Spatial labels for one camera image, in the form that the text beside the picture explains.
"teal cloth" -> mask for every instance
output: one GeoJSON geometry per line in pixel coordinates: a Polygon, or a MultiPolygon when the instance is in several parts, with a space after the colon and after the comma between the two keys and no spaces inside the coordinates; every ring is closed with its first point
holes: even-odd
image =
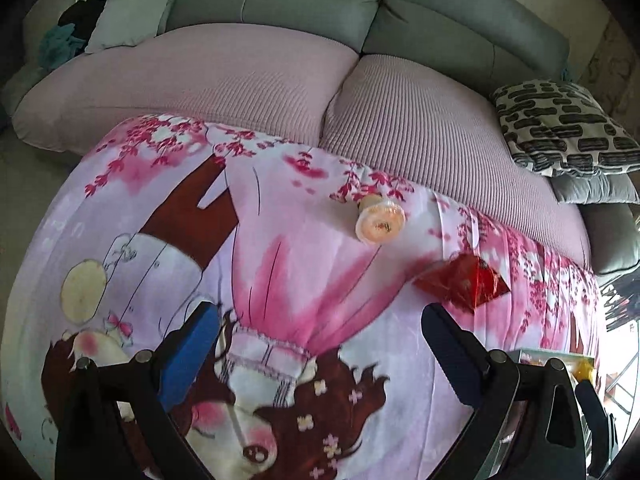
{"type": "Polygon", "coordinates": [[[49,30],[40,42],[38,64],[50,72],[64,65],[82,50],[84,40],[72,36],[76,26],[73,23],[55,26],[49,30]]]}

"metal screw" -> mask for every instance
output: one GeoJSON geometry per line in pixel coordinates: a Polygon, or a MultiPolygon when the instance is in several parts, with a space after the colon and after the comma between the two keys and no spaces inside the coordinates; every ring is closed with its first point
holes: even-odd
{"type": "Polygon", "coordinates": [[[141,350],[136,354],[136,361],[139,363],[148,363],[151,361],[153,352],[151,350],[141,350]]]}
{"type": "Polygon", "coordinates": [[[505,354],[502,350],[491,350],[489,352],[489,357],[491,358],[491,361],[495,363],[507,362],[507,354],[505,354]]]}
{"type": "Polygon", "coordinates": [[[558,370],[559,372],[564,370],[564,363],[560,359],[552,357],[551,359],[549,359],[549,362],[551,363],[551,367],[554,370],[558,370]]]}
{"type": "Polygon", "coordinates": [[[78,370],[87,370],[90,364],[91,364],[91,359],[89,359],[88,357],[82,356],[81,358],[78,359],[78,362],[76,363],[76,368],[78,370]]]}

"white pillow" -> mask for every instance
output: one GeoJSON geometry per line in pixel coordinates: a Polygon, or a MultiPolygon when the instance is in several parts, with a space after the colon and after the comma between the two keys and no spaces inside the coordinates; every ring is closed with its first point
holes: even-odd
{"type": "Polygon", "coordinates": [[[112,46],[135,46],[158,33],[168,0],[107,0],[84,52],[112,46]]]}

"cartoon eye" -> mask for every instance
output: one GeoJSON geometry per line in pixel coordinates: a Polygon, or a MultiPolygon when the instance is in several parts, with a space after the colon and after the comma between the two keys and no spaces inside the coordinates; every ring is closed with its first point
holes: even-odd
{"type": "Polygon", "coordinates": [[[258,444],[253,444],[252,446],[247,446],[242,450],[242,455],[249,461],[254,464],[262,464],[266,462],[269,458],[269,452],[263,446],[259,446],[258,444]]]}

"red plastic bag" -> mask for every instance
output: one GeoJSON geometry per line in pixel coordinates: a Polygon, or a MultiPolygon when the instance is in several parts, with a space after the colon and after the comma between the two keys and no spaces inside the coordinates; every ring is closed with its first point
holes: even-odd
{"type": "Polygon", "coordinates": [[[498,272],[471,253],[458,253],[415,279],[414,285],[440,301],[473,312],[487,301],[510,292],[498,272]]]}

